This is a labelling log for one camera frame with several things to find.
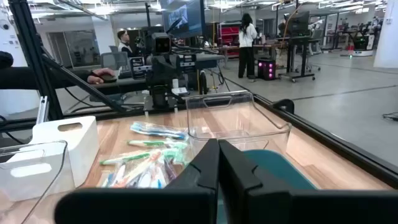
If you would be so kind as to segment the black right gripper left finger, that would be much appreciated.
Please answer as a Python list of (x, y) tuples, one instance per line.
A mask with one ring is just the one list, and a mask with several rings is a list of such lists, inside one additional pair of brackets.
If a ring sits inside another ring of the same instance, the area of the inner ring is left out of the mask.
[(55, 224), (216, 224), (220, 146), (210, 139), (163, 189), (78, 189), (55, 206)]

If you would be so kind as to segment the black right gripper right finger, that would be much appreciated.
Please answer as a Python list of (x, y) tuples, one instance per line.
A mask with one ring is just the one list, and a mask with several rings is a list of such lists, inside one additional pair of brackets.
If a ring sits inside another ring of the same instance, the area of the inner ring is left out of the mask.
[(299, 189), (225, 140), (220, 185), (231, 224), (398, 224), (398, 190)]

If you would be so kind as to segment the green white toothbrush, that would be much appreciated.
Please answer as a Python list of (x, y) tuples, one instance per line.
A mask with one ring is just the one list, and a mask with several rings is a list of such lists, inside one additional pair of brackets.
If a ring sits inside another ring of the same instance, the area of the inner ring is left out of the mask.
[(147, 158), (147, 157), (155, 155), (158, 152), (160, 152), (165, 157), (174, 157), (176, 159), (184, 159), (183, 153), (181, 152), (181, 150), (179, 150), (177, 148), (153, 149), (151, 151), (142, 152), (142, 153), (138, 153), (138, 154), (123, 155), (123, 156), (119, 156), (119, 157), (116, 157), (113, 159), (102, 160), (99, 162), (99, 164), (102, 166), (113, 165), (113, 164), (117, 164), (118, 162), (127, 162), (127, 161), (131, 161), (131, 160)]

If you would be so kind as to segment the white plastic bin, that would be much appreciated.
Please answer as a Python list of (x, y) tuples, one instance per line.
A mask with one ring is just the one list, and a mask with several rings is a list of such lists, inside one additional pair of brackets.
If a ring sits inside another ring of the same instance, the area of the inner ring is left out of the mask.
[(98, 131), (94, 116), (47, 121), (32, 129), (31, 143), (66, 141), (76, 187), (88, 177), (99, 151)]

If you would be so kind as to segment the black box with white labels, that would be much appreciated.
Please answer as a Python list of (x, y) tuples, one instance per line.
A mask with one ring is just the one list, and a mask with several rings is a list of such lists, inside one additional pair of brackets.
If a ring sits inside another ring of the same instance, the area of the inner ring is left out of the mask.
[(131, 66), (132, 77), (135, 80), (144, 78), (144, 71), (141, 70), (141, 67), (145, 65), (143, 57), (131, 57), (129, 59)]
[(180, 54), (177, 59), (177, 68), (181, 73), (195, 73), (195, 62), (197, 57), (195, 54)]

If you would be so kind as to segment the teal plastic bin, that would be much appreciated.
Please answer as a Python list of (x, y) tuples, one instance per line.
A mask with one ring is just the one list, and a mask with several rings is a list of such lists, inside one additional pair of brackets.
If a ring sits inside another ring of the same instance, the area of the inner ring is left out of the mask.
[[(269, 171), (273, 176), (299, 189), (316, 189), (316, 187), (278, 152), (263, 149), (243, 151), (243, 154), (254, 161), (261, 169)], [(218, 214), (216, 224), (228, 224), (226, 205), (224, 202), (226, 190), (219, 185)]]

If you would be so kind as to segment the person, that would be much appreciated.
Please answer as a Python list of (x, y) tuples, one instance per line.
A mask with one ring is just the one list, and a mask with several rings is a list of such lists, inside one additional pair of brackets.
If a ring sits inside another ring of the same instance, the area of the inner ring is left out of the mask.
[(120, 52), (126, 52), (128, 57), (134, 57), (134, 53), (129, 45), (129, 35), (126, 30), (121, 30), (117, 33), (118, 39), (120, 41), (119, 43), (119, 51)]
[(257, 31), (252, 23), (250, 14), (244, 13), (239, 26), (239, 68), (238, 78), (246, 72), (249, 80), (255, 80), (253, 42), (257, 38)]

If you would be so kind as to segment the grey office chair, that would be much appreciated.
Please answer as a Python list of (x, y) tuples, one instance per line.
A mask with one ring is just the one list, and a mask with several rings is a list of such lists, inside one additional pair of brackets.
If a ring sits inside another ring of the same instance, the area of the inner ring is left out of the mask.
[(126, 52), (108, 52), (100, 56), (102, 68), (110, 68), (112, 70), (119, 70), (121, 67), (127, 66), (127, 53)]

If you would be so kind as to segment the monitor with blue screen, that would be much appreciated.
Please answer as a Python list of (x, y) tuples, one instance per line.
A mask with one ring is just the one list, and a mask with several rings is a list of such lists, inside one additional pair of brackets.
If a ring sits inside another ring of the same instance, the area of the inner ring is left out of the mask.
[(166, 33), (175, 38), (205, 34), (204, 0), (160, 0)]

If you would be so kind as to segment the person's hand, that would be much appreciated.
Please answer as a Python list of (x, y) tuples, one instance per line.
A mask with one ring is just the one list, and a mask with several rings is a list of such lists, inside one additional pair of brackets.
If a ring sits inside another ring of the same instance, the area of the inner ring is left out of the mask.
[(95, 85), (102, 84), (103, 81), (102, 81), (102, 79), (99, 78), (99, 76), (105, 75), (105, 74), (109, 74), (109, 75), (115, 76), (113, 70), (111, 70), (109, 68), (99, 68), (99, 69), (93, 70), (91, 72), (91, 74), (87, 78), (87, 82), (89, 84), (95, 84)]

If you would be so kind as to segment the red cabinet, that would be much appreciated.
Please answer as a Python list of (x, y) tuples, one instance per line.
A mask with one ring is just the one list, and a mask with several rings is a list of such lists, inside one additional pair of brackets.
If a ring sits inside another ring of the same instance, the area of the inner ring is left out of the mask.
[(240, 24), (240, 21), (226, 21), (218, 25), (218, 47), (225, 59), (239, 57)]

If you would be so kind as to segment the clear plastic bin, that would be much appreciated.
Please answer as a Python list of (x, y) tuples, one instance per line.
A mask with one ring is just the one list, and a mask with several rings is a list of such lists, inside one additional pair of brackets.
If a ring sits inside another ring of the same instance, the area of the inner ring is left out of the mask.
[(0, 148), (0, 224), (55, 224), (57, 202), (75, 189), (67, 146)]
[(292, 125), (275, 120), (248, 91), (190, 96), (186, 112), (194, 152), (199, 152), (209, 139), (228, 141), (241, 151), (286, 152)]

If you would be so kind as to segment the black table clamp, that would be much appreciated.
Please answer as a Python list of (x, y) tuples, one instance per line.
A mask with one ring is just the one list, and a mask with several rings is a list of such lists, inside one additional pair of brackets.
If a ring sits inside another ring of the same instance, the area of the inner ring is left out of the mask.
[(271, 108), (278, 113), (295, 114), (295, 103), (290, 99), (282, 99), (272, 102)]

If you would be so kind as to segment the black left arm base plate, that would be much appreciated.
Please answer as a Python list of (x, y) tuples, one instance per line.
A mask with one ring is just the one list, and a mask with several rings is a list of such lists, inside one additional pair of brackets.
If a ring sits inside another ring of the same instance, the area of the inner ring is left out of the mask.
[(149, 95), (144, 100), (144, 111), (154, 113), (155, 111), (174, 111), (179, 106), (183, 106), (185, 101), (183, 99), (177, 99), (173, 96), (163, 95)]

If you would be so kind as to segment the silver aluminium bracket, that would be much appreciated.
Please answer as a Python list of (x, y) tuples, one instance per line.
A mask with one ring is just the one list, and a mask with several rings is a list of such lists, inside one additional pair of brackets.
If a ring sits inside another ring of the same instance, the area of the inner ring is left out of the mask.
[(41, 96), (39, 101), (36, 124), (44, 123), (49, 119), (49, 101), (47, 96)]

